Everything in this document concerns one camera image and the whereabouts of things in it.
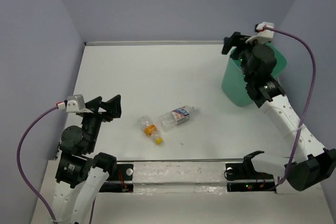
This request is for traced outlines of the yellow cap orange label bottle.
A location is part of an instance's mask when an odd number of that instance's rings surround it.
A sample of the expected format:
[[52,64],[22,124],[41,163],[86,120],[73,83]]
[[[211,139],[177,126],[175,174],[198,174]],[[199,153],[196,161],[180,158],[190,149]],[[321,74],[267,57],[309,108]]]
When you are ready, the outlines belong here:
[[157,127],[148,115],[141,116],[138,119],[138,125],[140,127],[140,130],[156,145],[160,145],[163,142],[163,139]]

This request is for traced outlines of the white blue label bottle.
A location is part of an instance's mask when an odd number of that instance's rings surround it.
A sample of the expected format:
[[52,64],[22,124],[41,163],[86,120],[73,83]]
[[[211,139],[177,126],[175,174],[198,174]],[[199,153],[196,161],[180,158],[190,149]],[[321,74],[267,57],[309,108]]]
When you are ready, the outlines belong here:
[[184,105],[159,116],[159,123],[164,131],[169,131],[172,128],[194,118],[196,115],[198,115],[198,113],[198,108],[195,108],[194,106]]

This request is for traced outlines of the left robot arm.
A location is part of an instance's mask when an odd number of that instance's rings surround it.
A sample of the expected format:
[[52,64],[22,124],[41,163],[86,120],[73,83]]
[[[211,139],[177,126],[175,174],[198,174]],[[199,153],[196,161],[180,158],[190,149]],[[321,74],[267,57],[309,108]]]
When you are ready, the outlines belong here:
[[56,171],[56,187],[52,210],[55,223],[83,223],[99,189],[116,174],[116,157],[95,150],[101,124],[121,117],[121,95],[108,101],[96,97],[88,102],[81,94],[69,96],[57,103],[60,110],[82,118],[79,126],[64,129]]

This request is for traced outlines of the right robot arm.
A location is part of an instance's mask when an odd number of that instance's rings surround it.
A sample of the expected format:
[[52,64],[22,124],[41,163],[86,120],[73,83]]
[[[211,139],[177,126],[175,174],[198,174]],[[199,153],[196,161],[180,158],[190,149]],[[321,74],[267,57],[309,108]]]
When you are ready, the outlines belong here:
[[303,191],[332,175],[335,149],[326,148],[312,135],[304,125],[304,118],[291,107],[283,87],[272,76],[277,59],[268,45],[271,38],[234,32],[224,38],[222,54],[239,62],[247,95],[268,116],[292,151],[288,158],[254,151],[245,155],[242,162],[227,165],[224,176],[233,182],[268,174],[287,180],[293,189]]

